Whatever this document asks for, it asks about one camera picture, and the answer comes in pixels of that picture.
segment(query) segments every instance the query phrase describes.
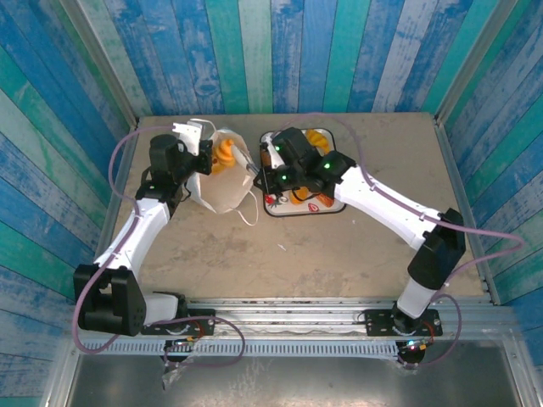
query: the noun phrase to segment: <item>wooden panel wall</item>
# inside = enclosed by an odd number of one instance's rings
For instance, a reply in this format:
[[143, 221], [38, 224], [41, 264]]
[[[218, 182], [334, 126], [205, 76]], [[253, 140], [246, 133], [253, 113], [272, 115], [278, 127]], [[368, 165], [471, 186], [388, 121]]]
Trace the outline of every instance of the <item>wooden panel wall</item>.
[[0, 405], [38, 405], [128, 130], [59, 0], [0, 2]]
[[[479, 227], [526, 240], [490, 269], [543, 366], [543, 2], [519, 0], [445, 128]], [[484, 237], [487, 253], [511, 247]]]
[[79, 0], [137, 116], [434, 113], [497, 0]]

